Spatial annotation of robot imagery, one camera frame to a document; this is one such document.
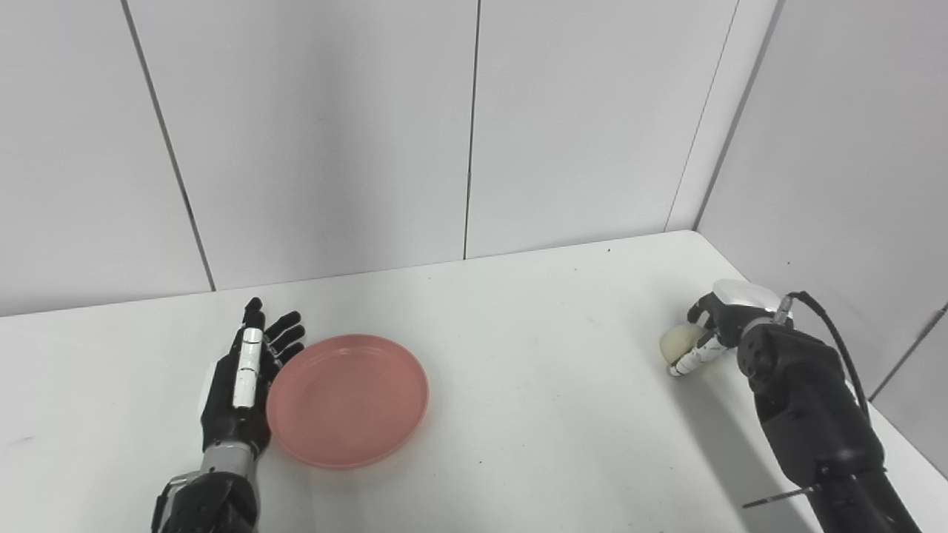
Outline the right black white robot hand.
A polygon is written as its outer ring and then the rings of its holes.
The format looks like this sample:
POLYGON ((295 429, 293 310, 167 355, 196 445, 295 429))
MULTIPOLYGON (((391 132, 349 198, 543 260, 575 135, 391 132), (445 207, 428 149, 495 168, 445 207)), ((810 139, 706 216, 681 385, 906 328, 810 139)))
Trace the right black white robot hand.
POLYGON ((793 325, 791 301, 746 281, 721 279, 685 314, 685 323, 660 340, 668 374, 683 377, 719 355, 734 351, 756 324, 793 325))

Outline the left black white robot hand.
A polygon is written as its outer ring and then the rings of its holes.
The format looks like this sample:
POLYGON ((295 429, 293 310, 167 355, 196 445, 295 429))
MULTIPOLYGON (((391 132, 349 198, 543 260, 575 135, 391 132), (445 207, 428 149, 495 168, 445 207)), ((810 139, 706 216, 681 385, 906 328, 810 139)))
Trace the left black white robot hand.
POLYGON ((298 311, 268 324, 263 301, 248 301, 230 350, 214 367, 200 416, 202 451, 238 443, 258 457, 270 445, 268 395, 281 369, 301 353, 304 336, 298 311))

